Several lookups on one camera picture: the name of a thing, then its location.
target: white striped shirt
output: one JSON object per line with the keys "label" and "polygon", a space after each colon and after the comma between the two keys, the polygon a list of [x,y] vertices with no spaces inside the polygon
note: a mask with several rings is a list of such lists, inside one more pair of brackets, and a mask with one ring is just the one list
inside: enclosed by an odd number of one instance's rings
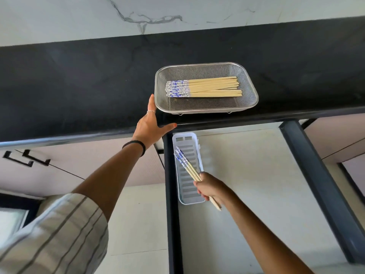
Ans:
{"label": "white striped shirt", "polygon": [[101,209],[70,193],[0,247],[0,273],[94,273],[107,246],[108,223]]}

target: white marble backsplash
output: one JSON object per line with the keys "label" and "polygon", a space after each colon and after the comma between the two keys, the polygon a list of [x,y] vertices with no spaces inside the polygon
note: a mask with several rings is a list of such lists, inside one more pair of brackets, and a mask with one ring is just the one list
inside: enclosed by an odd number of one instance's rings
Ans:
{"label": "white marble backsplash", "polygon": [[0,46],[365,15],[365,0],[0,0]]}

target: bundle of chopsticks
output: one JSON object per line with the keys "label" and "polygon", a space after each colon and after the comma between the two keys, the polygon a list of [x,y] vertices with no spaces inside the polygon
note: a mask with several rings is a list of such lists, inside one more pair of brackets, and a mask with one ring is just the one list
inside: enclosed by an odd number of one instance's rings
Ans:
{"label": "bundle of chopsticks", "polygon": [[242,96],[237,89],[237,77],[168,81],[165,91],[168,97],[236,97]]}
{"label": "bundle of chopsticks", "polygon": [[[182,166],[185,168],[185,170],[189,173],[191,178],[193,178],[194,181],[198,181],[198,182],[202,181],[200,179],[198,172],[195,170],[195,168],[192,166],[190,161],[187,159],[187,157],[184,155],[184,153],[177,146],[174,151],[174,155],[177,158],[177,160],[182,164]],[[209,196],[209,201],[211,201],[213,203],[213,205],[217,208],[217,210],[222,210],[221,206],[217,203],[217,201],[213,197]]]}

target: cabinet handle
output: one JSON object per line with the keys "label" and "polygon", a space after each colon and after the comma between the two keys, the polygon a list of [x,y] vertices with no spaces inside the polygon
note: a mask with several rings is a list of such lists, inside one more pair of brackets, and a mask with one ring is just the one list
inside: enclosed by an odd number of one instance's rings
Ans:
{"label": "cabinet handle", "polygon": [[37,159],[35,157],[30,156],[29,155],[29,152],[30,152],[29,149],[25,150],[24,153],[23,153],[23,157],[26,157],[27,159],[33,160],[35,162],[38,162],[38,163],[40,163],[43,166],[49,166],[49,163],[51,162],[50,159],[45,160],[45,161],[41,161],[41,160],[39,160],[39,159]]}
{"label": "cabinet handle", "polygon": [[28,166],[28,167],[32,167],[33,166],[33,161],[29,161],[29,163],[25,163],[23,161],[20,161],[20,160],[16,160],[16,159],[13,159],[10,157],[10,154],[11,154],[11,151],[6,151],[5,154],[2,156],[4,159],[7,159],[7,160],[11,160],[11,161],[15,161],[17,163],[20,163],[24,166]]}

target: metal mesh basket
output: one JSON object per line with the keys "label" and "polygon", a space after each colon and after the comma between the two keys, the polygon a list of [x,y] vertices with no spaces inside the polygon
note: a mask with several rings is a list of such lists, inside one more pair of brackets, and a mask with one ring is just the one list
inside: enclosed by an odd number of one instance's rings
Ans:
{"label": "metal mesh basket", "polygon": [[[172,98],[167,97],[167,81],[236,76],[242,90],[240,97]],[[155,104],[171,114],[234,112],[247,110],[258,103],[258,95],[246,70],[233,62],[216,64],[172,65],[161,68],[155,76]]]}

